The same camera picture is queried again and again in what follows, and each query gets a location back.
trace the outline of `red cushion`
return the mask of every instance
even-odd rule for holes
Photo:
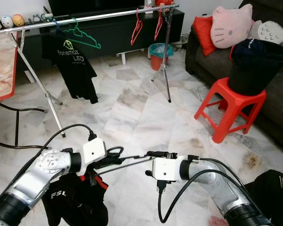
[[[217,49],[211,40],[213,17],[195,17],[193,27],[205,56]]]

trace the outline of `red table edge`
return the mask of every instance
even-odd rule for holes
[[[17,67],[17,47],[15,48],[15,59],[14,59],[14,74],[13,74],[13,86],[12,90],[9,94],[0,96],[0,101],[12,97],[15,94],[15,86],[16,86],[16,67]]]

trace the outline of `red hanger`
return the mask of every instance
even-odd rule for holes
[[[164,21],[163,21],[163,19],[161,17],[161,8],[160,8],[159,9],[159,18],[158,18],[158,22],[157,22],[157,26],[156,26],[156,30],[155,30],[155,35],[154,35],[154,41],[156,41],[156,39],[157,39],[158,33],[159,33],[160,29],[161,29],[161,26],[162,26],[163,22]]]
[[[136,21],[136,26],[134,28],[134,31],[133,31],[133,34],[131,36],[131,45],[133,45],[133,43],[135,42],[138,34],[141,32],[141,29],[142,29],[142,21],[139,20],[138,18],[138,8],[136,9],[136,18],[137,18],[137,21]]]

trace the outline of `dark gray sofa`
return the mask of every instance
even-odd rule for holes
[[[253,20],[275,21],[283,27],[283,0],[244,0],[253,5]],[[232,67],[228,59],[230,48],[217,49],[204,56],[193,28],[189,36],[185,69],[212,85],[217,79],[227,77]],[[266,88],[267,99],[255,123],[283,145],[283,68]]]

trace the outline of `clothes rack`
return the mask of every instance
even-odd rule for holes
[[[163,15],[165,17],[165,21],[167,22],[167,33],[166,33],[166,42],[165,42],[165,52],[164,52],[164,58],[163,58],[163,63],[161,64],[160,70],[155,74],[153,77],[152,81],[159,75],[160,72],[164,71],[165,73],[165,78],[166,78],[166,88],[167,88],[167,94],[168,94],[168,101],[171,102],[170,98],[170,92],[169,92],[169,86],[168,86],[168,81],[167,81],[167,75],[166,75],[166,55],[167,55],[167,47],[169,43],[169,36],[170,36],[170,29],[171,29],[171,21],[172,21],[172,14],[174,8],[179,7],[179,4],[177,5],[166,5],[166,6],[161,6],[161,7],[153,7],[153,8],[145,8],[145,9],[139,9],[138,13],[145,13],[148,11],[154,11],[154,10],[162,10]],[[169,9],[169,16],[167,17],[166,14],[164,13],[164,9]],[[77,22],[83,22],[83,21],[91,21],[91,20],[98,20],[98,19],[104,19],[104,18],[110,18],[110,17],[116,17],[116,16],[126,16],[126,15],[131,15],[131,14],[136,14],[136,10],[130,10],[130,11],[124,11],[124,12],[117,12],[117,13],[110,13],[110,14],[102,14],[102,15],[97,15],[97,16],[87,16],[87,17],[81,17],[77,18],[76,20],[74,19],[68,19],[68,20],[61,20],[56,22],[47,22],[47,23],[42,23],[42,24],[32,24],[32,25],[26,25],[22,27],[14,27],[14,28],[8,28],[4,30],[0,30],[0,34],[8,34],[10,39],[15,45],[15,48],[17,49],[19,55],[23,59],[24,63],[26,64],[28,70],[34,77],[34,79],[37,81],[38,85],[40,86],[41,90],[45,94],[46,99],[48,100],[49,106],[51,108],[51,111],[54,115],[54,118],[57,122],[57,125],[59,129],[62,129],[61,123],[59,121],[57,112],[54,108],[54,105],[52,101],[54,101],[56,104],[62,104],[60,100],[55,98],[50,94],[50,92],[45,88],[43,83],[40,81],[38,78],[37,74],[34,72],[33,68],[29,64],[28,60],[26,59],[25,55],[23,54],[23,46],[24,46],[24,40],[25,40],[25,31],[30,30],[30,29],[35,29],[35,28],[42,28],[42,27],[49,27],[49,26],[56,26],[58,25],[65,25],[65,24],[71,24],[71,23],[77,23]],[[21,41],[20,41],[20,46],[18,45],[13,32],[19,32],[22,31],[21,35]]]

